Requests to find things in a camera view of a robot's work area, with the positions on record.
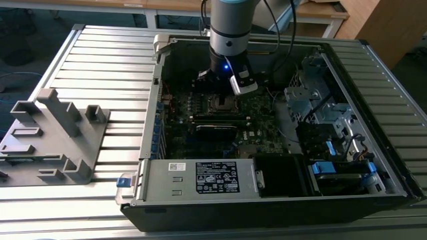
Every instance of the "blue latch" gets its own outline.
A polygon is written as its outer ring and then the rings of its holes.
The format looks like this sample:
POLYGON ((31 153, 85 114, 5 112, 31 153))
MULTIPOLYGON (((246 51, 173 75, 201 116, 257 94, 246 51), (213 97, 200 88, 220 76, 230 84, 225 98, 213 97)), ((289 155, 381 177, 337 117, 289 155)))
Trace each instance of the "blue latch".
POLYGON ((325 141, 325 145, 328 147, 328 152, 330 153, 332 156, 336 155, 334 149, 333 149, 333 145, 330 141, 325 141))
POLYGON ((132 184, 132 178, 118 177, 114 185, 117 188, 129 188, 130 184, 132 184))
POLYGON ((334 174, 334 167, 330 161, 317 161, 310 165, 313 174, 334 174))
POLYGON ((368 162, 366 167, 368 167, 368 170, 370 171, 370 173, 376 172, 376 167, 374 167, 373 162, 368 162))

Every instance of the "warning label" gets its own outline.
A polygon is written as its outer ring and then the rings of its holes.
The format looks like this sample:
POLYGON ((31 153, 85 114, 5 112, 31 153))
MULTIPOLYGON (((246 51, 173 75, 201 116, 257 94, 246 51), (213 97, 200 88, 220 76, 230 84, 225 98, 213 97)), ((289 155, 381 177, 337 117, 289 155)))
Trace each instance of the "warning label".
POLYGON ((196 191, 198 194, 238 193, 234 161, 194 163, 196 191))

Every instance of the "cable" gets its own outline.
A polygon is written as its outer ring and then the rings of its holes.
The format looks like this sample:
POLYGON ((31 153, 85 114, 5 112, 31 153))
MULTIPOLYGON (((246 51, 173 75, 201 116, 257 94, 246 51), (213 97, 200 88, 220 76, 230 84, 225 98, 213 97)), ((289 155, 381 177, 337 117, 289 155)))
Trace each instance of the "cable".
POLYGON ((30 72, 30 71, 17 71, 17 72, 9 72, 6 74, 2 74, 0 75, 0 78, 5 77, 5 76, 9 76, 11 74, 31 74, 31 75, 37 75, 39 77, 42 77, 42 75, 39 73, 35 73, 35 72, 30 72))
POLYGON ((208 21, 206 21, 206 19, 208 19, 206 5, 208 5, 208 0, 204 1, 204 5, 202 5, 202 13, 204 13, 204 18, 205 18, 204 21, 205 21, 205 22, 208 22, 208 21))
POLYGON ((202 24, 204 28, 208 27, 208 24, 206 24, 206 21, 205 21, 206 1, 208 1, 208 0, 201 0, 201 4, 200 4, 200 18, 201 18, 201 24, 202 24))
POLYGON ((266 0, 262 0, 262 1, 264 1, 265 6, 266 6, 266 9, 268 9, 268 12, 270 14, 270 17, 272 17, 274 29, 277 31, 277 45, 274 46, 274 50, 269 52, 269 54, 273 54, 278 50, 278 47, 280 47, 280 31, 278 31, 278 26, 277 26, 277 21, 276 21, 276 17, 274 17, 273 11, 272 11, 272 9, 270 9, 270 7, 268 5, 266 0))
POLYGON ((302 122, 305 122, 305 120, 308 119, 308 117, 318 110, 318 108, 321 108, 321 106, 326 103, 326 101, 329 100, 329 98, 332 97, 332 93, 329 93, 325 98, 321 99, 321 101, 318 102, 317 106, 313 107, 313 109, 306 113, 306 115, 302 118, 302 122))
POLYGON ((201 35, 201 17, 200 17, 200 19, 198 19, 198 34, 200 34, 200 37, 202 36, 201 35))
POLYGON ((277 128, 277 131, 278 131, 278 133, 281 134, 281 136, 282 136, 286 140, 289 140, 290 142, 297 143, 297 144, 300 143, 298 141, 294 141, 294 140, 292 140, 290 138, 288 138, 286 135, 282 134, 282 132, 280 131, 278 128, 277 128))
POLYGON ((272 98, 274 98, 273 95, 272 95, 272 93, 269 92, 268 87, 266 87, 265 89, 266 89, 266 92, 268 92, 269 96, 270 96, 272 98))
POLYGON ((273 60, 272 60, 272 63, 270 63, 270 68, 272 68, 272 71, 270 71, 270 74, 274 73, 280 68, 281 66, 285 64, 288 58, 289 58, 289 55, 290 55, 290 51, 292 51, 292 48, 293 48, 293 41, 294 41, 294 35, 296 35, 296 10, 294 10, 294 3, 293 3, 293 0, 289 1, 290 3, 290 9, 292 9, 292 18, 293 18, 293 28, 292 28, 292 36, 290 36, 290 43, 289 43, 289 46, 288 46, 288 50, 286 50, 286 54, 285 54, 285 57, 284 57, 284 60, 282 62, 278 64, 278 66, 274 68, 274 65, 276 65, 276 62, 278 60, 278 57, 281 55, 278 55, 273 60))
POLYGON ((352 141, 354 140, 356 137, 362 137, 360 133, 354 133, 350 138, 349 138, 349 141, 346 143, 346 146, 345 146, 345 150, 344 150, 344 154, 341 156, 341 160, 345 161, 346 159, 346 154, 348 154, 348 151, 349 151, 349 147, 352 146, 352 141))
POLYGON ((278 93, 280 93, 280 92, 277 92, 277 93, 273 95, 272 103, 270 103, 270 111, 273 111, 273 109, 274 109, 274 101, 276 101, 276 97, 277 97, 278 93))
POLYGON ((3 100, 0 100, 0 103, 5 103, 5 104, 15 104, 14 101, 3 101, 3 100))
POLYGON ((361 157, 368 154, 368 147, 366 147, 366 145, 364 145, 362 141, 360 141, 360 145, 361 145, 361 147, 362 147, 364 149, 362 149, 362 151, 360 152, 360 154, 357 155, 357 157, 354 158, 354 160, 357 160, 357 161, 360 161, 360 160, 361 160, 361 157))

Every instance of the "blue tab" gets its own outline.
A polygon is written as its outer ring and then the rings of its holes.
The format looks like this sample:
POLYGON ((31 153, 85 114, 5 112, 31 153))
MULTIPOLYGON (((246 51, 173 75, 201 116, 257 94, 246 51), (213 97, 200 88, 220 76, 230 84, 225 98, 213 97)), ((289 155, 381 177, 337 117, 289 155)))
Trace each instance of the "blue tab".
POLYGON ((157 144, 157 143, 158 143, 158 136, 152 135, 152 144, 157 144))
POLYGON ((160 118, 154 118, 154 119, 153 119, 153 124, 154 124, 154 125, 160 125, 160 124, 161 124, 160 118))
POLYGON ((373 162, 369 162, 369 163, 366 164, 366 167, 368 167, 368 170, 370 171, 370 173, 374 173, 374 172, 376 172, 376 167, 374 167, 373 162))
POLYGON ((158 134, 160 133, 160 127, 158 126, 153 126, 153 133, 158 134))
POLYGON ((116 187, 117 188, 129 188, 132 183, 132 179, 126 177, 118 177, 117 182, 116 182, 116 187))
POLYGON ((325 145, 328 147, 328 152, 330 153, 332 156, 334 156, 336 152, 334 152, 334 149, 333 149, 333 146, 332 146, 332 142, 330 141, 325 141, 325 145))
POLYGON ((157 152, 157 145, 150 145, 150 152, 152 153, 156 153, 157 152))
POLYGON ((313 174, 334 174, 334 167, 330 161, 317 161, 310 165, 313 174))
POLYGON ((316 163, 313 165, 310 165, 310 169, 312 169, 313 174, 318 174, 320 173, 320 170, 318 170, 318 167, 317 167, 316 163))

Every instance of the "slotted aluminum surface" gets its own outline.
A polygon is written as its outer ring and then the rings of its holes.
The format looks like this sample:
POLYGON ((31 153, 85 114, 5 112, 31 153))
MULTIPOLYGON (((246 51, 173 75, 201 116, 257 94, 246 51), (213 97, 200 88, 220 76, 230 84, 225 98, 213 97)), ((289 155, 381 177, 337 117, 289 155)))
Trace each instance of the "slotted aluminum surface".
MULTIPOLYGON (((138 232, 114 203, 114 182, 122 173, 137 168, 154 65, 152 43, 158 33, 198 34, 106 26, 85 26, 83 30, 70 32, 37 88, 55 88, 58 98, 71 101, 77 108, 97 104, 112 110, 93 180, 88 185, 0 188, 0 239, 202 239, 309 233, 321 239, 360 239, 370 237, 368 230, 378 230, 381 237, 392 238, 396 236, 392 229, 398 229, 398 233, 420 231, 422 235, 425 201, 405 209, 378 212, 349 224, 214 232, 138 232)), ((427 189, 424 113, 369 48, 353 40, 297 40, 330 44, 406 167, 427 189)), ((122 196, 130 198, 132 192, 124 189, 122 196)))

